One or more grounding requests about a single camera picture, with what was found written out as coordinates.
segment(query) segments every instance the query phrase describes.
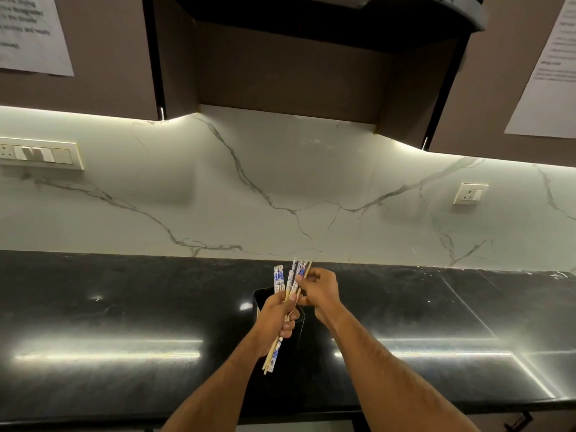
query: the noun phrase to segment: chopsticks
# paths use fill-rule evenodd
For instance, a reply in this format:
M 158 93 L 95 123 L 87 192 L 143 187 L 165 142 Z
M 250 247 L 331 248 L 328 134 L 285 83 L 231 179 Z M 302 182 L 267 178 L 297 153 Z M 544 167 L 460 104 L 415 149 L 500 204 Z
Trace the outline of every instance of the chopsticks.
M 312 262 L 309 261 L 296 261 L 296 259 L 294 259 L 294 261 L 292 261 L 292 269 L 290 270 L 289 274 L 288 274 L 288 282 L 286 283 L 286 296 L 284 298 L 284 302 L 286 300 L 289 299 L 290 295 L 292 293 L 296 293 L 296 301 L 298 301 L 298 297 L 301 293 L 301 288 L 298 285 L 298 282 L 296 282 L 296 274 L 301 275 L 302 277 L 306 277 L 308 276 L 308 271 L 310 270 L 310 267 L 312 266 Z M 274 282 L 275 285 L 278 282 L 278 276 L 277 276 L 277 268 L 275 267 L 275 272 L 274 272 Z M 282 276 L 282 285 L 284 285 L 284 274 L 282 272 L 281 276 Z M 292 314 L 292 312 L 294 312 L 294 310 L 292 309 L 292 311 L 290 311 L 289 314 L 287 314 L 284 318 L 284 322 L 286 321 L 290 321 L 290 315 Z M 264 361 L 264 366 L 262 367 L 262 369 L 264 370 L 264 374 L 268 373 L 268 372 L 272 372 L 274 370 L 274 365 L 276 364 L 276 358 L 278 357 L 278 351 L 280 349 L 280 346 L 282 345 L 282 337 L 281 336 L 277 336 L 276 340 L 274 341 L 274 343 L 272 344 L 272 347 L 270 347 L 270 351 L 268 352 L 268 355 L 266 356 L 266 360 Z

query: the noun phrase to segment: paper notice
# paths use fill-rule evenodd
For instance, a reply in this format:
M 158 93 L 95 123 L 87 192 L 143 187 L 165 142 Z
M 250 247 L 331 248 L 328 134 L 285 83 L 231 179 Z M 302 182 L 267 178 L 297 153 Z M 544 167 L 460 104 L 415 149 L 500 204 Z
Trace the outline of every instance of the paper notice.
M 0 68 L 74 75 L 54 0 L 0 0 Z
M 576 0 L 566 0 L 504 133 L 576 138 Z

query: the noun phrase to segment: cabinet door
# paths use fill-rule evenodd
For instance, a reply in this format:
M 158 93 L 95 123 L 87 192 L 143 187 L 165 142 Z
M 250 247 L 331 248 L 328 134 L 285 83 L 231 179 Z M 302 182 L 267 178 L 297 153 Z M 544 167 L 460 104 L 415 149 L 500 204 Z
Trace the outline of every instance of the cabinet door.
M 565 0 L 484 0 L 429 151 L 576 166 L 576 140 L 505 135 Z
M 55 0 L 74 77 L 0 70 L 0 105 L 157 120 L 142 0 Z

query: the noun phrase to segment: black container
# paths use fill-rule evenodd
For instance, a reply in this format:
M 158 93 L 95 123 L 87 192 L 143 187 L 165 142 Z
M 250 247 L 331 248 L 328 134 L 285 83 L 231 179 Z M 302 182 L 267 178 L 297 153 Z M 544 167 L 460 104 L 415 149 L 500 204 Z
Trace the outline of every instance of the black container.
M 266 299 L 274 294 L 274 287 L 262 288 L 255 290 L 252 293 L 252 319 L 256 321 L 260 310 L 262 310 Z M 282 350 L 291 350 L 298 346 L 300 341 L 300 334 L 302 334 L 302 327 L 304 327 L 304 319 L 306 314 L 304 313 L 304 308 L 300 305 L 296 305 L 298 311 L 300 312 L 299 318 L 295 321 L 294 330 L 292 331 L 292 336 L 288 339 L 282 341 Z

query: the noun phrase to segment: kitchen counter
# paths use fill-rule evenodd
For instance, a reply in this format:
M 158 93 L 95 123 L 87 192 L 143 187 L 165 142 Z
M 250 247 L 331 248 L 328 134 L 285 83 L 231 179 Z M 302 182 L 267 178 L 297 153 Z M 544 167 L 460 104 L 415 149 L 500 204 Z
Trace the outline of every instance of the kitchen counter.
M 272 286 L 275 264 L 0 251 L 0 426 L 158 427 L 248 332 L 252 291 Z M 315 265 L 335 271 L 349 310 L 465 414 L 576 408 L 572 274 Z M 357 415 L 312 310 L 292 341 L 272 374 L 257 364 L 241 423 Z

